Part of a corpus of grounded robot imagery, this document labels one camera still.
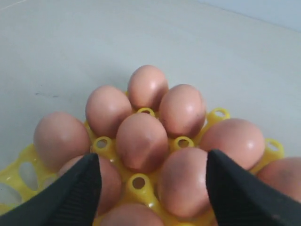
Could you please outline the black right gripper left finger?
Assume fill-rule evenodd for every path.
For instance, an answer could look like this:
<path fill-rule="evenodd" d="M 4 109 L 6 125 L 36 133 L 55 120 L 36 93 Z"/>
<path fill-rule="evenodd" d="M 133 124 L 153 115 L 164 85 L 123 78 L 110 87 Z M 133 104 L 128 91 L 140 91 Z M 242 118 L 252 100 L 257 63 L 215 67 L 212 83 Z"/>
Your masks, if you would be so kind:
<path fill-rule="evenodd" d="M 0 217 L 2 226 L 90 226 L 101 192 L 99 157 L 82 157 L 58 180 Z"/>

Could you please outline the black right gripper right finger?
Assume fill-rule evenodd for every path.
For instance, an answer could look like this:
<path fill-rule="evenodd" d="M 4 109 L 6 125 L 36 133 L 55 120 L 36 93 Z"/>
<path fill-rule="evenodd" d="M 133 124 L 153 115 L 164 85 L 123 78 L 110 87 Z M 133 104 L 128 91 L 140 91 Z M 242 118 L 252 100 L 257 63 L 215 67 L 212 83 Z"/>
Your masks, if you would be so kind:
<path fill-rule="evenodd" d="M 301 204 L 261 182 L 221 150 L 209 151 L 206 189 L 220 226 L 299 226 Z"/>

